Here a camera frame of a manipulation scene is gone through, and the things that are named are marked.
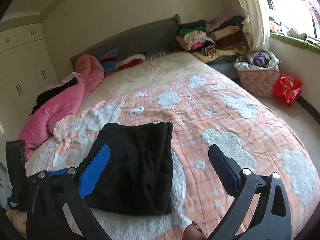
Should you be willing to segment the right hand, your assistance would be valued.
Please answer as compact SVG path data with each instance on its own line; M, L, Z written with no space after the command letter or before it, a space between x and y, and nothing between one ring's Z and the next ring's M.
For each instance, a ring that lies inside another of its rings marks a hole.
M188 225L182 236L182 240L206 240L203 230L199 225L193 220L190 225Z

